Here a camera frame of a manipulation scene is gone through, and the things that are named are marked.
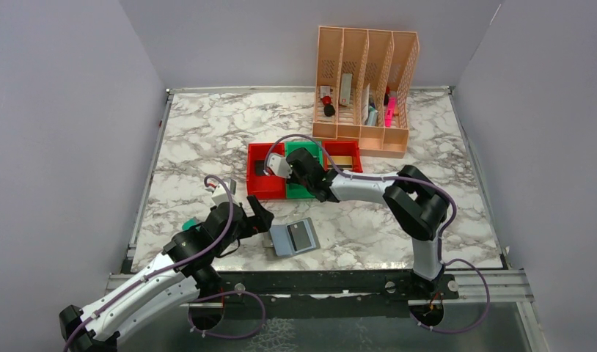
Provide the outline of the red plastic bin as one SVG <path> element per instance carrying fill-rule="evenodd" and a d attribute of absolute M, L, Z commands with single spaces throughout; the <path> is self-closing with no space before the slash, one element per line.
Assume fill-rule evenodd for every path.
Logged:
<path fill-rule="evenodd" d="M 256 176 L 254 162 L 264 160 L 272 143 L 250 143 L 247 149 L 246 190 L 248 195 L 255 195 L 259 200 L 286 199 L 286 183 L 277 176 Z"/>
<path fill-rule="evenodd" d="M 360 158 L 359 145 L 357 141 L 325 141 L 324 150 L 332 157 L 333 155 L 349 155 L 354 158 L 352 170 L 342 169 L 350 172 L 362 173 L 362 162 Z"/>

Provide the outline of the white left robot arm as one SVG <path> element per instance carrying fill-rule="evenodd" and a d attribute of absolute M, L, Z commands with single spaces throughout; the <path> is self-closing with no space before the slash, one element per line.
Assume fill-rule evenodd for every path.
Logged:
<path fill-rule="evenodd" d="M 174 235 L 146 267 L 108 295 L 84 307 L 59 313 L 65 351 L 116 351 L 126 331 L 166 308 L 188 300 L 224 296 L 221 277 L 212 266 L 231 243 L 270 230 L 274 215 L 254 196 L 253 215 L 241 204 L 221 202 L 206 220 Z"/>

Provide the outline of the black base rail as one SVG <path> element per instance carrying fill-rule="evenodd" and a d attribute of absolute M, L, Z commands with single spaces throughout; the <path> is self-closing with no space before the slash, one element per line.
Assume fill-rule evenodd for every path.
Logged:
<path fill-rule="evenodd" d="M 416 307 L 456 300 L 455 277 L 423 284 L 409 269 L 222 271 L 225 298 L 186 305 L 196 320 L 408 318 Z"/>

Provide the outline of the grey card holder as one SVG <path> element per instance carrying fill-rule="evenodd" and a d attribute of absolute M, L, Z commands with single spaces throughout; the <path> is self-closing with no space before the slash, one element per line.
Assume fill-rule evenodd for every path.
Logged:
<path fill-rule="evenodd" d="M 272 225 L 264 234 L 263 245 L 276 257 L 295 257 L 321 247 L 311 218 Z"/>

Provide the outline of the green plastic bin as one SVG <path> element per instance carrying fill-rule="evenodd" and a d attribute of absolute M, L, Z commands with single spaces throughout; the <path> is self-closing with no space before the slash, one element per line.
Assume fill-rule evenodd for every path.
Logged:
<path fill-rule="evenodd" d="M 320 165 L 323 165 L 323 153 L 319 146 L 314 142 L 285 142 L 285 155 L 289 155 L 295 150 L 305 148 L 312 156 L 316 158 Z M 286 183 L 286 199 L 314 199 L 308 190 L 294 183 Z"/>

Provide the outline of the red plastic bin right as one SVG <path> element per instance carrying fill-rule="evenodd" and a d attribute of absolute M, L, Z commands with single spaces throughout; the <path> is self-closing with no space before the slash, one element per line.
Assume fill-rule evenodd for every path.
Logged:
<path fill-rule="evenodd" d="M 357 141 L 325 141 L 324 150 L 332 157 L 333 155 L 349 155 L 354 158 L 352 170 L 342 169 L 350 172 L 362 173 L 362 162 L 360 158 L 359 145 Z"/>

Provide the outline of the red black marker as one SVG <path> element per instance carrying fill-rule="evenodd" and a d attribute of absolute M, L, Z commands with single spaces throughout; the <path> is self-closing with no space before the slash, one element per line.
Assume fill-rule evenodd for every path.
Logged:
<path fill-rule="evenodd" d="M 326 117 L 333 117 L 336 113 L 336 110 L 332 103 L 332 98 L 330 95 L 325 95 L 321 98 L 321 102 L 323 104 L 323 113 Z"/>

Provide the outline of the peach desk organizer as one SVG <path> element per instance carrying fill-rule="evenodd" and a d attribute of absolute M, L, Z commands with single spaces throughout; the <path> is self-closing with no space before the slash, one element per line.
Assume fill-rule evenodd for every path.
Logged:
<path fill-rule="evenodd" d="M 420 53 L 419 35 L 382 29 L 320 26 L 312 135 L 357 141 L 361 154 L 401 158 L 410 136 L 406 99 Z M 351 73 L 351 102 L 339 104 L 341 75 Z M 326 117 L 321 98 L 330 95 L 336 113 Z M 384 126 L 387 96 L 397 98 L 391 128 Z M 368 106 L 378 110 L 376 126 L 364 125 Z"/>

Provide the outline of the white red box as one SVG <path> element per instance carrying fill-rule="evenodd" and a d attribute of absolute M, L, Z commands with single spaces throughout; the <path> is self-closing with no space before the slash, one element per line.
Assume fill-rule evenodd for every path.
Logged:
<path fill-rule="evenodd" d="M 348 106 L 351 102 L 351 84 L 353 75 L 351 73 L 343 73 L 340 80 L 339 88 L 339 104 L 341 106 Z"/>

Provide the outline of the red plastic bin left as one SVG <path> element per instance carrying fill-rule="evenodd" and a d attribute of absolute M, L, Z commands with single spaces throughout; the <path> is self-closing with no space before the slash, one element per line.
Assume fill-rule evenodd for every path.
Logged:
<path fill-rule="evenodd" d="M 272 143 L 250 143 L 247 149 L 246 190 L 248 195 L 255 195 L 259 200 L 286 199 L 286 183 L 277 176 L 256 176 L 254 162 L 264 160 Z"/>

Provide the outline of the pink highlighter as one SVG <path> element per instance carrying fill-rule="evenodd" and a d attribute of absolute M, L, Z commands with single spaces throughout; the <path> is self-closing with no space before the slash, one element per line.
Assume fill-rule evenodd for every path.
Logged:
<path fill-rule="evenodd" d="M 389 95 L 387 97 L 388 97 L 388 100 L 387 100 L 386 113 L 385 113 L 385 117 L 384 117 L 384 126 L 386 128 L 391 128 L 392 124 L 395 120 L 395 117 L 397 115 L 397 113 L 396 113 L 397 98 L 389 96 Z"/>

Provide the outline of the teal eraser block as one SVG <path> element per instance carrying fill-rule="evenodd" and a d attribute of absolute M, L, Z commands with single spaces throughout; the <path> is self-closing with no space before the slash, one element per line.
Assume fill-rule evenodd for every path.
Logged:
<path fill-rule="evenodd" d="M 181 230 L 187 231 L 187 230 L 191 229 L 192 227 L 195 227 L 198 224 L 199 224 L 199 222 L 195 218 L 191 218 L 188 221 L 186 221 L 185 223 L 183 223 Z"/>

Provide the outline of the gold striped card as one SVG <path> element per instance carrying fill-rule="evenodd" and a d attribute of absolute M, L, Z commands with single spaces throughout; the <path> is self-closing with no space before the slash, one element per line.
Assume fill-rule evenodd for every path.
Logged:
<path fill-rule="evenodd" d="M 352 170 L 354 167 L 354 158 L 349 155 L 333 155 L 332 160 L 341 169 Z"/>

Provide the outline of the black card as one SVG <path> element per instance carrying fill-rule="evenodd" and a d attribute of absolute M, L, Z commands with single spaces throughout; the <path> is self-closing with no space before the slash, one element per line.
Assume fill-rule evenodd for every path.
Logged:
<path fill-rule="evenodd" d="M 266 176 L 266 165 L 264 160 L 257 160 L 253 164 L 254 166 L 254 174 L 256 176 Z"/>

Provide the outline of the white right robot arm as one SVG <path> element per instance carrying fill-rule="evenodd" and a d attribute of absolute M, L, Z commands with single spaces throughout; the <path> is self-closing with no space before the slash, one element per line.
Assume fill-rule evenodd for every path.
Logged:
<path fill-rule="evenodd" d="M 413 274 L 435 283 L 444 270 L 437 231 L 446 220 L 450 200 L 418 168 L 365 174 L 325 169 L 304 148 L 285 157 L 289 183 L 299 184 L 320 202 L 362 201 L 388 207 L 402 230 L 412 238 Z"/>

